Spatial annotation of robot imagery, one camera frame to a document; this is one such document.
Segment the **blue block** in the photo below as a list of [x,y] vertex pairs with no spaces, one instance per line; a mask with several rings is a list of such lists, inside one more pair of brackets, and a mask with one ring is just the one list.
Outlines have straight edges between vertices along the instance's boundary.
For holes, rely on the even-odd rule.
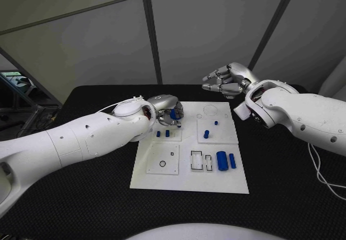
[[203,138],[204,138],[204,139],[209,138],[209,130],[204,130],[204,132],[203,132]]
[[229,153],[230,168],[236,169],[235,155]]
[[217,151],[216,152],[216,158],[217,158],[217,170],[219,171],[226,171],[229,169],[226,152]]

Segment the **white wall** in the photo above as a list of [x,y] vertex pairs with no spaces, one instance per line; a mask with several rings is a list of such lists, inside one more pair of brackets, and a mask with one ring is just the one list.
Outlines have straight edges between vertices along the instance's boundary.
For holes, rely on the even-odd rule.
[[223,65],[249,64],[278,0],[151,2],[163,84],[201,84]]
[[142,0],[0,35],[0,46],[62,103],[80,85],[157,83]]
[[0,54],[0,72],[1,71],[11,71],[17,70],[17,68],[13,66],[13,64],[8,62],[8,60],[4,58],[4,56]]
[[111,2],[111,0],[3,0],[0,31]]
[[253,73],[318,92],[346,55],[346,1],[291,0]]

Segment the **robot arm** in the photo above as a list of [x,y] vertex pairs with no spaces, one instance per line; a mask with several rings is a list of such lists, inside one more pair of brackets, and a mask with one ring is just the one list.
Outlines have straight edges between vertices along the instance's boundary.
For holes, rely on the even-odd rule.
[[[217,72],[220,76],[227,77],[222,82]],[[317,94],[299,94],[284,82],[259,81],[239,63],[222,67],[203,78],[203,81],[212,77],[217,77],[220,89],[214,92],[222,92],[226,98],[236,95],[223,92],[229,83],[245,93],[245,100],[233,109],[242,120],[253,117],[266,128],[282,124],[297,138],[346,156],[346,102]],[[203,84],[201,88],[212,90],[212,86],[214,85]]]
[[137,97],[118,103],[111,114],[96,112],[62,126],[0,142],[0,217],[31,184],[69,164],[108,154],[141,140],[154,125],[180,125],[183,106],[177,97]]

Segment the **black tablecloth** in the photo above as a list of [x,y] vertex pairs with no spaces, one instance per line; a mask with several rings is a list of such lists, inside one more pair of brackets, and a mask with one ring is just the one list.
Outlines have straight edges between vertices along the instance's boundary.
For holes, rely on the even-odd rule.
[[[199,85],[80,86],[54,125],[132,96],[158,94],[226,102]],[[229,101],[230,109],[240,101]],[[346,201],[317,181],[307,143],[281,125],[265,129],[252,119],[240,121],[233,113],[232,118],[249,194],[129,189],[138,146],[131,142],[43,177],[0,219],[0,232],[41,240],[124,239],[177,223],[219,223],[285,239],[346,239]],[[317,150],[327,180],[346,183],[346,158]]]

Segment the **circular hole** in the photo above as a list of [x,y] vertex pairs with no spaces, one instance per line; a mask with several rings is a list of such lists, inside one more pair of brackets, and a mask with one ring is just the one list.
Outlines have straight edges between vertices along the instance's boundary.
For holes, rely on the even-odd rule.
[[334,143],[336,141],[337,141],[337,137],[333,136],[333,137],[330,138],[330,142]]

